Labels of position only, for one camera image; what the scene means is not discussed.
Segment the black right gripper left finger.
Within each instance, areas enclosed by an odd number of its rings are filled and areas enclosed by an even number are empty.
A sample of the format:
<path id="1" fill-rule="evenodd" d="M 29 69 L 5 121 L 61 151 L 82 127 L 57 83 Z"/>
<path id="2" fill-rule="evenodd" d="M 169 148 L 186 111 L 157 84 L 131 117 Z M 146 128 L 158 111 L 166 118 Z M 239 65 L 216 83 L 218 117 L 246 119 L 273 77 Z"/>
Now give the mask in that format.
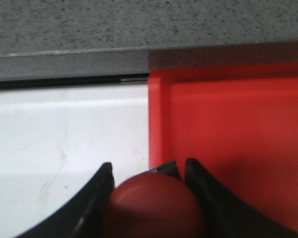
<path id="1" fill-rule="evenodd" d="M 107 199 L 115 188 L 112 164 L 101 165 L 66 204 L 19 238 L 100 238 Z"/>

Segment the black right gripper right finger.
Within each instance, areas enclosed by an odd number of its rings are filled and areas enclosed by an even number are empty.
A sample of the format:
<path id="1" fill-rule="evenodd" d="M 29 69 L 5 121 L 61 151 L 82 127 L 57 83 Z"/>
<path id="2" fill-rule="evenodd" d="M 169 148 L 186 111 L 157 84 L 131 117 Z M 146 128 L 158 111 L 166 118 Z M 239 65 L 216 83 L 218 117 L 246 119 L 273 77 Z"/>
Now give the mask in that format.
<path id="1" fill-rule="evenodd" d="M 195 158 L 186 161 L 185 183 L 201 204 L 208 238 L 298 238 L 237 197 Z"/>

